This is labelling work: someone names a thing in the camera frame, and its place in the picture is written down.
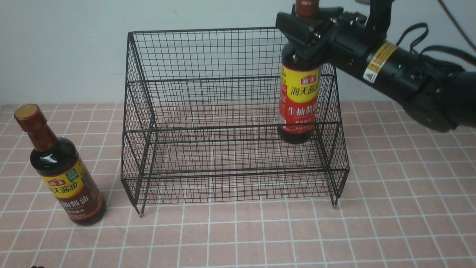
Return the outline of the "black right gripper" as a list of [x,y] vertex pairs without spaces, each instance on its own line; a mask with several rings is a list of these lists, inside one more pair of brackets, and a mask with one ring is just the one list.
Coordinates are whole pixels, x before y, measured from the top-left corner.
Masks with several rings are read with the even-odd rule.
[[341,7],[327,7],[314,20],[294,13],[279,12],[276,27],[292,46],[288,66],[313,69],[330,63],[348,75],[360,79],[376,34],[366,29],[367,17],[345,12]]

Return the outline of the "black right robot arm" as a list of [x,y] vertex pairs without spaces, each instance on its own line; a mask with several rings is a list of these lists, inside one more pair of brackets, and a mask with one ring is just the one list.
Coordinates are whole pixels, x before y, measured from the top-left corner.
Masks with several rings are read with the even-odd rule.
[[410,50],[387,41],[391,0],[366,0],[368,16],[342,7],[319,7],[298,0],[291,13],[279,12],[276,27],[287,37],[300,67],[329,63],[394,100],[416,122],[445,133],[459,126],[475,127],[475,72],[425,55],[439,51],[475,65],[475,57],[456,48],[433,45],[414,50],[428,34],[426,23],[410,26],[425,32]]

